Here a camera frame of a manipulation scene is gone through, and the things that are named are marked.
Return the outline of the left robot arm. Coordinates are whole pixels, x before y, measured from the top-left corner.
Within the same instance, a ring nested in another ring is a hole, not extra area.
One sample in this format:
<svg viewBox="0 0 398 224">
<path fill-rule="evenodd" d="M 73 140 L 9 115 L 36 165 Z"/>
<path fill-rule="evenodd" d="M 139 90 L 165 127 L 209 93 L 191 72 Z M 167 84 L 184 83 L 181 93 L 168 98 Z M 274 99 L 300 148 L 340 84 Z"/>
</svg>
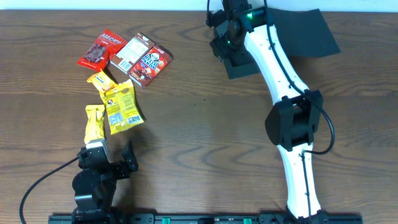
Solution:
<svg viewBox="0 0 398 224">
<path fill-rule="evenodd" d="M 108 153 L 106 140 L 97 139 L 77 154 L 82 171 L 72 181 L 77 204 L 72 223 L 129 223 L 127 215 L 113 207 L 112 202 L 117 181 L 130 178 L 139 168 L 132 142 L 125 144 L 120 161 L 108 161 Z"/>
</svg>

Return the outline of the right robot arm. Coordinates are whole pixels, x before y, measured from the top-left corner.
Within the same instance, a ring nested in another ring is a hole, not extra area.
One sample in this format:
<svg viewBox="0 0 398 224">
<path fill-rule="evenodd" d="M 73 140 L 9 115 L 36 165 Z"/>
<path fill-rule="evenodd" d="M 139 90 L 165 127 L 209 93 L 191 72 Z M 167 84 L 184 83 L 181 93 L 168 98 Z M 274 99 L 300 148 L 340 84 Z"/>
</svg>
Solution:
<svg viewBox="0 0 398 224">
<path fill-rule="evenodd" d="M 297 76 L 280 42 L 267 5 L 223 1 L 218 11 L 206 10 L 206 25 L 215 38 L 210 45 L 228 73 L 257 67 L 272 98 L 266 133 L 277 146 L 287 182 L 285 223 L 321 223 L 327 218 L 313 180 L 314 134 L 323 113 L 321 93 L 309 90 Z"/>
</svg>

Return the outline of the black cardboard box with lid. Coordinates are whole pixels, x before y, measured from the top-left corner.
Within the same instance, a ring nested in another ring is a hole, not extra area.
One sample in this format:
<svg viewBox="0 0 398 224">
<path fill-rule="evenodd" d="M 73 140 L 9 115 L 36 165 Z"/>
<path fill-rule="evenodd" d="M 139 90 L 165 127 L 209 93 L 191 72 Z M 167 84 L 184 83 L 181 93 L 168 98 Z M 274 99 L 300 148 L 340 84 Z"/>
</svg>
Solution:
<svg viewBox="0 0 398 224">
<path fill-rule="evenodd" d="M 277 29 L 279 42 L 288 57 L 326 57 L 340 53 L 320 10 L 284 11 L 269 9 L 271 21 Z M 260 72 L 249 52 L 249 63 L 224 67 L 230 79 L 246 77 Z"/>
</svg>

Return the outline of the red Hello Panda box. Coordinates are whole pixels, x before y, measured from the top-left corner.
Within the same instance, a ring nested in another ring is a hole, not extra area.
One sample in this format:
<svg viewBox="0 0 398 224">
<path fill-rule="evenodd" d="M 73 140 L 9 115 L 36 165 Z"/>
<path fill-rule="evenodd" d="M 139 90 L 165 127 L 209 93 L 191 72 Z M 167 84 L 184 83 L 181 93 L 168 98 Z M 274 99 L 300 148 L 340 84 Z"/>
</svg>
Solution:
<svg viewBox="0 0 398 224">
<path fill-rule="evenodd" d="M 138 60 L 127 75 L 140 87 L 145 88 L 171 60 L 170 54 L 155 45 Z"/>
</svg>

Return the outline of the brown Pocky box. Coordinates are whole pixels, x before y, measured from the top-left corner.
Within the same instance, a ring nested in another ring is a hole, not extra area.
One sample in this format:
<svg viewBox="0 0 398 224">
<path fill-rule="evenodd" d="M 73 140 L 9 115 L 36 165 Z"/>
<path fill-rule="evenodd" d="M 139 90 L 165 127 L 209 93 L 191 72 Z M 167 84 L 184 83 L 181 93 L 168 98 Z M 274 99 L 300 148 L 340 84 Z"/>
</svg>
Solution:
<svg viewBox="0 0 398 224">
<path fill-rule="evenodd" d="M 125 74 L 151 49 L 155 43 L 137 33 L 111 60 L 111 64 Z"/>
</svg>

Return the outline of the red Hacks candy bag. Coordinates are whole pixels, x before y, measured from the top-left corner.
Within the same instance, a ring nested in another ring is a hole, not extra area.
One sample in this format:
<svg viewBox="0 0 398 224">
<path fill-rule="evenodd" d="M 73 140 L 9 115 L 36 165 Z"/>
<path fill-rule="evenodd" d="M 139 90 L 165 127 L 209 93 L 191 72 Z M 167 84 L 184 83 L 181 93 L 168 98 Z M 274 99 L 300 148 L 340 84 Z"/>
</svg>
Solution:
<svg viewBox="0 0 398 224">
<path fill-rule="evenodd" d="M 105 29 L 86 53 L 77 61 L 78 65 L 100 72 L 108 62 L 127 44 L 127 40 Z"/>
</svg>

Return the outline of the yellow Hacks candy bag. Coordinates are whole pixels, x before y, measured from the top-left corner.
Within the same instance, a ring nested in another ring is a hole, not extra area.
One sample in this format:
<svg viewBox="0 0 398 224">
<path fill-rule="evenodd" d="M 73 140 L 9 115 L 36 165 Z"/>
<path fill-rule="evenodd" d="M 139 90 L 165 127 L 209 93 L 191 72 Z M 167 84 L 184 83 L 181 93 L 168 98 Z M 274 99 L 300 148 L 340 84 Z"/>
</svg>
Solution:
<svg viewBox="0 0 398 224">
<path fill-rule="evenodd" d="M 144 122 L 136 106 L 134 84 L 131 80 L 100 93 L 100 97 L 108 115 L 111 135 L 127 131 Z"/>
</svg>

